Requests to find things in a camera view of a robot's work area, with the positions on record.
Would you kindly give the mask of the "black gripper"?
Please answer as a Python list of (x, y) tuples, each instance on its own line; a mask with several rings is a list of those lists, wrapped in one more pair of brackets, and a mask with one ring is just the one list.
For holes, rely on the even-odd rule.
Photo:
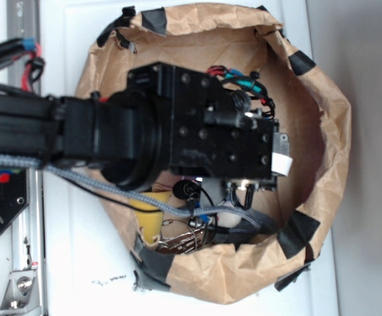
[(289, 174), (288, 137), (256, 78), (221, 67), (198, 72), (154, 63), (131, 70), (127, 89), (156, 117), (160, 169), (267, 190)]

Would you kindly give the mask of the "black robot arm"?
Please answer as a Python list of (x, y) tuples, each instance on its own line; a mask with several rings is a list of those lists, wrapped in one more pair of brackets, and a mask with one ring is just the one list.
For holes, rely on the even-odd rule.
[(164, 63), (131, 70), (106, 101), (0, 94), (0, 154), (98, 169), (124, 190), (145, 190), (164, 171), (273, 189), (293, 162), (289, 140), (251, 108), (254, 96), (272, 104), (254, 81), (232, 91)]

